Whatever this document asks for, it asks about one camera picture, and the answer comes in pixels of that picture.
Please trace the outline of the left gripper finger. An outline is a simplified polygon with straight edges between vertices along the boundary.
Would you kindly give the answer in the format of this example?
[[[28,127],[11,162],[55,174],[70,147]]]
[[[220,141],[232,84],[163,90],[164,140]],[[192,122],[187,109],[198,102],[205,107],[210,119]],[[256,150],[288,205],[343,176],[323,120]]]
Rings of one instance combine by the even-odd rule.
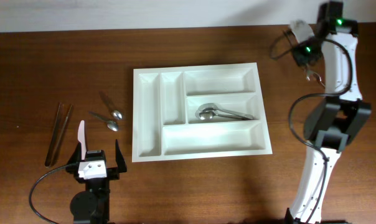
[[[116,159],[118,172],[119,173],[127,172],[126,162],[125,162],[125,159],[124,159],[124,157],[123,157],[123,155],[120,151],[120,147],[119,147],[117,139],[115,140],[115,159]]]
[[[68,160],[67,164],[75,164],[80,162],[82,156],[82,145],[80,142],[77,143],[77,146],[71,155],[70,159]]]

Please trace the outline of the metal fork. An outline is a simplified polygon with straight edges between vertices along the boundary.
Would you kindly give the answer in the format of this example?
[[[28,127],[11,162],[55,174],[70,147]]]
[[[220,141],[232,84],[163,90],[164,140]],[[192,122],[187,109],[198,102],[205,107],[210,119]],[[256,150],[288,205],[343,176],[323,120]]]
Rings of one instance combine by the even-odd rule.
[[[322,81],[322,78],[320,76],[320,74],[310,70],[310,69],[305,69],[305,75],[306,75],[306,80],[307,81],[311,81],[311,80],[315,80],[319,85],[321,85],[323,88],[325,88],[325,84],[323,83]]]

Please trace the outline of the large metal spoon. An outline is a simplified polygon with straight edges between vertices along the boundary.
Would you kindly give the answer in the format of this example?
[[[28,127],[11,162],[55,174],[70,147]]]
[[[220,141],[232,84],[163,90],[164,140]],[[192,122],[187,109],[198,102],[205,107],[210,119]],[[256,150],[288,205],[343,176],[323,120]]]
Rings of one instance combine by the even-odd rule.
[[[223,109],[220,106],[216,105],[215,103],[203,104],[203,105],[198,107],[196,112],[199,112],[199,111],[214,111],[217,114],[236,115],[236,116],[244,116],[244,117],[254,118],[254,116],[252,116],[250,114],[245,114],[245,113],[240,113],[240,112],[237,112],[237,111]]]
[[[195,114],[200,120],[214,119],[216,116],[221,118],[231,118],[237,120],[254,120],[252,117],[236,116],[236,115],[226,115],[226,114],[217,114],[214,111],[199,111]]]

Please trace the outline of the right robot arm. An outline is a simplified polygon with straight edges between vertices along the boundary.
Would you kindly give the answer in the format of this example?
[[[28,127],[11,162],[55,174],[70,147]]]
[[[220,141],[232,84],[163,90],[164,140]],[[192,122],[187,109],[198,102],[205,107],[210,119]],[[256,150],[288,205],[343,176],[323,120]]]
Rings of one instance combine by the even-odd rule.
[[[308,67],[320,58],[325,64],[325,90],[321,102],[304,122],[306,160],[298,193],[285,223],[320,223],[322,202],[333,168],[354,140],[372,109],[362,100],[357,84],[355,51],[358,23],[343,17],[342,1],[319,6],[316,28],[304,21],[290,25],[297,45],[290,51],[297,65]]]

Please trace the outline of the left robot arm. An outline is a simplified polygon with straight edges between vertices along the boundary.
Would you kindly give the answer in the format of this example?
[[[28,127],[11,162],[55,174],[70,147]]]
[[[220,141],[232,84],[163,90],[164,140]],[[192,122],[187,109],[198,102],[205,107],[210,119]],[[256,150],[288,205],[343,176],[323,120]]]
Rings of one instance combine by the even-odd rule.
[[[85,185],[70,202],[74,223],[108,223],[110,221],[110,182],[118,180],[127,171],[125,159],[115,142],[116,167],[106,166],[103,150],[88,151],[82,159],[82,144],[78,143],[67,162],[66,171]]]

